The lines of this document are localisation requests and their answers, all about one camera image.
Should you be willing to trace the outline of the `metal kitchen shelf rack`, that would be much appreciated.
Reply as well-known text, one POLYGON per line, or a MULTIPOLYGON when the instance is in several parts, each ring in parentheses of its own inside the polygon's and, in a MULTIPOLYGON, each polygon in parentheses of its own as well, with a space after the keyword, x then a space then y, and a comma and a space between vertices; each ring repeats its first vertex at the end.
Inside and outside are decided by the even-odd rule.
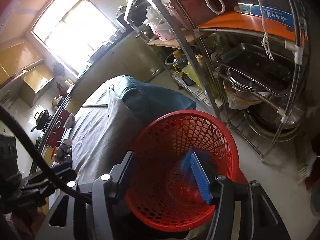
MULTIPOLYGON (((136 0, 128 0, 126 13, 136 0)), ((262 161, 295 138, 309 69, 302 0, 146 0, 186 54, 209 105, 262 161)))

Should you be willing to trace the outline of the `red plastic mesh basket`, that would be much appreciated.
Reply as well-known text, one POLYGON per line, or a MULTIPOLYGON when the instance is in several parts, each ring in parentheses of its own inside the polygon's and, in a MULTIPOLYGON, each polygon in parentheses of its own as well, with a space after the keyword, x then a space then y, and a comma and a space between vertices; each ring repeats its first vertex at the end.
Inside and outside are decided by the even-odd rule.
POLYGON ((136 168, 125 199, 147 226, 164 232, 192 230, 208 222, 214 207, 201 197, 187 153, 204 153, 214 171, 246 184, 235 141, 216 117, 182 110, 144 128, 133 144, 136 168))

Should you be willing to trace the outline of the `grey tablecloth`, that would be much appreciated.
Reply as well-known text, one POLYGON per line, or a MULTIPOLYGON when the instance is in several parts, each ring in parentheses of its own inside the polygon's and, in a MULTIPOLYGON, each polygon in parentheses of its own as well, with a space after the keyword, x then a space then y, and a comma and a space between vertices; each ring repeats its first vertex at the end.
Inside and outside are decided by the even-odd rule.
POLYGON ((78 184, 91 183, 121 163, 142 129, 141 122, 108 82, 84 105, 106 103, 108 107, 80 108, 74 126, 62 137, 72 142, 72 168, 78 184))

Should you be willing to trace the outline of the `dark red oven front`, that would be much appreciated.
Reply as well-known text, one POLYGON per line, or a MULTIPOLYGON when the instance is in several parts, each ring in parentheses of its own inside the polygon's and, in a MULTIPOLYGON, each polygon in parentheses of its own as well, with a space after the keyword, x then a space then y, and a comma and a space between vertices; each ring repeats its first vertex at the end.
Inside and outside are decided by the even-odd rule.
POLYGON ((55 146, 59 146, 61 138, 64 134, 65 128, 63 127, 66 123, 67 118, 69 117, 70 113, 66 109, 63 109, 60 113, 59 117, 56 121, 54 121, 54 126, 51 132, 48 135, 48 139, 46 144, 52 148, 55 146))

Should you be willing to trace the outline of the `black wok on stove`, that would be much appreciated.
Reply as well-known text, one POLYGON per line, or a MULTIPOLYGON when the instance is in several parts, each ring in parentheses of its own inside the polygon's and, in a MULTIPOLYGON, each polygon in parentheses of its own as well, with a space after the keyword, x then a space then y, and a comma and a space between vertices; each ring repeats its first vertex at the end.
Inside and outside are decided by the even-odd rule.
POLYGON ((36 119, 36 125, 30 130, 33 132, 36 130, 42 130, 49 119, 49 112, 47 109, 43 110, 42 112, 36 112, 34 118, 36 119))

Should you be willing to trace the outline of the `white ceramic bowl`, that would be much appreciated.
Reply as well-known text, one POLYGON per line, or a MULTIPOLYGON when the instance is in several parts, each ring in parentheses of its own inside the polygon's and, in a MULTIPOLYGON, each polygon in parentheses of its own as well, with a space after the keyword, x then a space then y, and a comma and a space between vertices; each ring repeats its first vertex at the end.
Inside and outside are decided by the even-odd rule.
POLYGON ((64 129, 69 129, 69 128, 72 128, 74 124, 75 124, 75 115, 73 113, 70 113, 63 127, 64 129))

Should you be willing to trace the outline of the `long thin white stick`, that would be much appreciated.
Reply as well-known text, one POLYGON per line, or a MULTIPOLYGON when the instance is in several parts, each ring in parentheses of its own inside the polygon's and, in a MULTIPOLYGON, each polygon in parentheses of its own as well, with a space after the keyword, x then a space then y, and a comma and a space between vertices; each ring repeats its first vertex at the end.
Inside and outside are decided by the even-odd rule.
POLYGON ((108 104, 94 104, 94 105, 82 105, 82 108, 94 108, 94 107, 108 107, 108 104))

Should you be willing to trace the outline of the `blue cloth under tablecloth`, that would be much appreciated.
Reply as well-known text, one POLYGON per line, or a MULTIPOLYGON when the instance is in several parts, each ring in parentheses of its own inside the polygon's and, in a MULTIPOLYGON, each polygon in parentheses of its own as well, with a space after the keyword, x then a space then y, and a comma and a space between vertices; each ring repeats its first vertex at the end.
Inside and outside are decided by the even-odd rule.
POLYGON ((116 76, 108 83, 143 126, 171 112, 196 109, 196 102, 180 92, 131 76, 116 76))

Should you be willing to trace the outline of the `yellow plastic bag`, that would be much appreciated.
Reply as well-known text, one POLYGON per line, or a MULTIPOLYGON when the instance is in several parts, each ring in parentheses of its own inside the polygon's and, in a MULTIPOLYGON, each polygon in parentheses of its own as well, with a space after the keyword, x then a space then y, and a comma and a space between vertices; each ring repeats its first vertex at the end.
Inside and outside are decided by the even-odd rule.
POLYGON ((195 73, 195 70, 193 69, 193 67, 191 66, 190 63, 188 63, 183 69, 182 69, 182 72, 184 72, 191 80, 193 80, 197 87, 199 89, 203 89, 200 81, 199 81, 199 78, 197 77, 196 73, 195 73))

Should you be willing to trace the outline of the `yellow oil bottle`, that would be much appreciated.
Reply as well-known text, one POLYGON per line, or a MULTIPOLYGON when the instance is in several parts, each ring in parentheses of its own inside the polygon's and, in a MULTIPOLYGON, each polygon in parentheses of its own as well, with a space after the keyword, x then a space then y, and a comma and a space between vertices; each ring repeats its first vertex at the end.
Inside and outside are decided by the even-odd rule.
POLYGON ((180 50, 174 51, 173 56, 174 56, 174 60, 172 63, 173 70, 180 77, 185 76, 185 73, 182 72, 182 69, 188 64, 187 57, 180 50))

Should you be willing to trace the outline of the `black baking tray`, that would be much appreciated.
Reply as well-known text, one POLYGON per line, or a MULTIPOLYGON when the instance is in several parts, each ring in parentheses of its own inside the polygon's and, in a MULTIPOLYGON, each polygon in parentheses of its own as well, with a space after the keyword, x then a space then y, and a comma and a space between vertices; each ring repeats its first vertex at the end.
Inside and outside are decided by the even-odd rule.
POLYGON ((269 59, 264 48, 241 43, 219 54, 216 61, 258 83, 269 92, 285 96, 291 90, 295 64, 277 53, 272 55, 273 59, 269 59))

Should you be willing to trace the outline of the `window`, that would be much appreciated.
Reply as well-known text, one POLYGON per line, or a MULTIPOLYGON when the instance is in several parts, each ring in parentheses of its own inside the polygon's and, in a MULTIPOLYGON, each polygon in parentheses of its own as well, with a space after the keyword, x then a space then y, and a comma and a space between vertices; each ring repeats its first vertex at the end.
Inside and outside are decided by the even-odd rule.
POLYGON ((53 0, 31 29, 53 57, 77 77, 93 54, 119 31, 90 0, 53 0))

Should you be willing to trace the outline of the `white plastic bag on shelf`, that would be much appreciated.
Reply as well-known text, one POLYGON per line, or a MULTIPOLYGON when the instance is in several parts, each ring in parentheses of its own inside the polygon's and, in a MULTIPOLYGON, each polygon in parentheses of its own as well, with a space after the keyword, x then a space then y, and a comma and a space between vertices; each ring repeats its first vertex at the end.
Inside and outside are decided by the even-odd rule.
POLYGON ((170 41, 175 38, 169 25, 164 22, 160 14, 152 6, 146 7, 146 19, 143 24, 148 25, 161 41, 170 41))

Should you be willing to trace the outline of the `blue white cardboard box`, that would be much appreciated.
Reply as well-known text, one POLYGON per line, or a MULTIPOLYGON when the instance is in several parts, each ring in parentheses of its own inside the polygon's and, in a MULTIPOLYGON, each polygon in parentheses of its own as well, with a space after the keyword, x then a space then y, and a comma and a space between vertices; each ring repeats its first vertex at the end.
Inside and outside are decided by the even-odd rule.
MULTIPOLYGON (((263 16, 294 28, 292 10, 288 0, 261 0, 263 16)), ((258 0, 243 0, 234 7, 236 12, 261 17, 258 0)))

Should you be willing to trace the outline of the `yellow wall cabinets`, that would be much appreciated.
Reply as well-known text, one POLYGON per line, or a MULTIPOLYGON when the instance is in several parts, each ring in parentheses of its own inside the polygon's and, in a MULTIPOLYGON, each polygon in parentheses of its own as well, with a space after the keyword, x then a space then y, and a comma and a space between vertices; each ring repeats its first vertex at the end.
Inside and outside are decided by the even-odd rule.
POLYGON ((21 98, 33 107, 54 77, 43 56, 28 41, 1 44, 1 105, 8 108, 21 98))

